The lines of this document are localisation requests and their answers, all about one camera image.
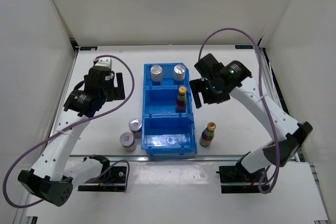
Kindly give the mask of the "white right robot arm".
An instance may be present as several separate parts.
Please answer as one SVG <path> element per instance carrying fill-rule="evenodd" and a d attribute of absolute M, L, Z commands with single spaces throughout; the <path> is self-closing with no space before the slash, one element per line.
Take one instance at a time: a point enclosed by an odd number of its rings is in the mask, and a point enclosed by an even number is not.
<path fill-rule="evenodd" d="M 200 79 L 190 81 L 196 108 L 234 98 L 266 129 L 271 141 L 248 152 L 236 163 L 236 177 L 247 182 L 255 172 L 275 165 L 284 167 L 312 131 L 309 122 L 299 123 L 268 95 L 259 92 L 250 70 L 239 61 L 228 65 L 207 55 L 195 64 Z"/>

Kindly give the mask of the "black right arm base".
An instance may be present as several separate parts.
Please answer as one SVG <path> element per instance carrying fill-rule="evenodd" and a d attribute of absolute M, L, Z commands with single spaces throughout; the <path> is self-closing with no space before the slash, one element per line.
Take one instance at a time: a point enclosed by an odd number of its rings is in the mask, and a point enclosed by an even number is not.
<path fill-rule="evenodd" d="M 260 193 L 259 184 L 262 190 L 269 189 L 266 183 L 267 176 L 260 181 L 265 169 L 260 169 L 252 174 L 245 174 L 237 166 L 220 166 L 216 173 L 219 175 L 222 194 L 256 194 Z"/>

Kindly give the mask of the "silver-lid shaker blue label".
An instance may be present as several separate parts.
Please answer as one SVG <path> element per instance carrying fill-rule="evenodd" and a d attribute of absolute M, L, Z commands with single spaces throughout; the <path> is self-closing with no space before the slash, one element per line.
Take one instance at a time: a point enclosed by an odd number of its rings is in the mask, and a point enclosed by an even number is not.
<path fill-rule="evenodd" d="M 159 86 L 163 82 L 163 68 L 160 65 L 153 65 L 150 69 L 153 85 Z"/>

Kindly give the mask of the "yellow-cap sauce bottle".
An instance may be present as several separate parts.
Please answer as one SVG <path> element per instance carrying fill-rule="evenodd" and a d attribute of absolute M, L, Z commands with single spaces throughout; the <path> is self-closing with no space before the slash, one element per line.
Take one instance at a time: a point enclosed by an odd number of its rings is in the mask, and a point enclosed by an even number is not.
<path fill-rule="evenodd" d="M 181 86 L 178 89 L 178 95 L 176 98 L 176 107 L 175 107 L 175 112 L 176 113 L 184 113 L 186 110 L 186 105 L 187 105 L 187 99 L 186 99 L 186 94 L 187 94 L 187 88 L 185 86 Z"/>
<path fill-rule="evenodd" d="M 215 129 L 216 129 L 216 124 L 214 122 L 209 122 L 200 137 L 201 146 L 209 147 L 211 145 L 211 142 L 214 138 Z"/>

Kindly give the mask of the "white-lid light spice jar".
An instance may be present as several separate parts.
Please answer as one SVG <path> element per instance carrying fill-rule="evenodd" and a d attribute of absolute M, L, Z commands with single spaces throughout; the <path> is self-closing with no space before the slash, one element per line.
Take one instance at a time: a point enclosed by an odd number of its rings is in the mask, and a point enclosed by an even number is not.
<path fill-rule="evenodd" d="M 121 134 L 120 144 L 128 152 L 134 152 L 137 147 L 137 143 L 134 139 L 134 136 L 129 132 L 125 132 Z"/>

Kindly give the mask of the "silver-lid shaker white-blue label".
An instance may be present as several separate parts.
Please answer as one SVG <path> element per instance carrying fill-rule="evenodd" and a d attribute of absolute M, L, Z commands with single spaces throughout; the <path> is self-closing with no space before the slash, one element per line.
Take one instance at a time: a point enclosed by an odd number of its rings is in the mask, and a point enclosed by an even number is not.
<path fill-rule="evenodd" d="M 185 82 L 186 67 L 182 64 L 175 65 L 173 68 L 173 83 L 183 85 Z"/>

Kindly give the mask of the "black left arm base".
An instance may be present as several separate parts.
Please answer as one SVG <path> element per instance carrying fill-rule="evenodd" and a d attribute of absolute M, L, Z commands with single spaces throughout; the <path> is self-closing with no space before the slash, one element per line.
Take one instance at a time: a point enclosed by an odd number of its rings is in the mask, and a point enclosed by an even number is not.
<path fill-rule="evenodd" d="M 77 191 L 100 193 L 124 193 L 128 187 L 130 164 L 122 159 L 107 168 L 107 172 L 91 183 L 78 186 Z"/>

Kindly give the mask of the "white-lid dark spice jar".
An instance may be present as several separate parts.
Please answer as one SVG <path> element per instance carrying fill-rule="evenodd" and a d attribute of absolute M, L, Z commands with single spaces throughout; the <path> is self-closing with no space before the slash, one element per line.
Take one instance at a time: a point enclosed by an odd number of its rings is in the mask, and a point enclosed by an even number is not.
<path fill-rule="evenodd" d="M 129 130 L 134 138 L 141 138 L 142 136 L 142 121 L 139 118 L 133 118 L 129 121 Z"/>

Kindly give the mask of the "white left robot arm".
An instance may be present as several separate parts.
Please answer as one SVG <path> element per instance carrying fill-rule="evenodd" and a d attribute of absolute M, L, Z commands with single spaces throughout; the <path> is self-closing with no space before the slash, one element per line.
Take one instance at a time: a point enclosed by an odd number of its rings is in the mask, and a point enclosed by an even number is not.
<path fill-rule="evenodd" d="M 111 67 L 90 68 L 66 99 L 65 126 L 49 138 L 32 167 L 19 173 L 18 181 L 32 195 L 58 207 L 66 203 L 75 187 L 109 181 L 110 161 L 104 156 L 93 154 L 72 169 L 65 166 L 82 132 L 97 118 L 95 113 L 106 102 L 124 99 L 122 73 L 114 73 Z"/>

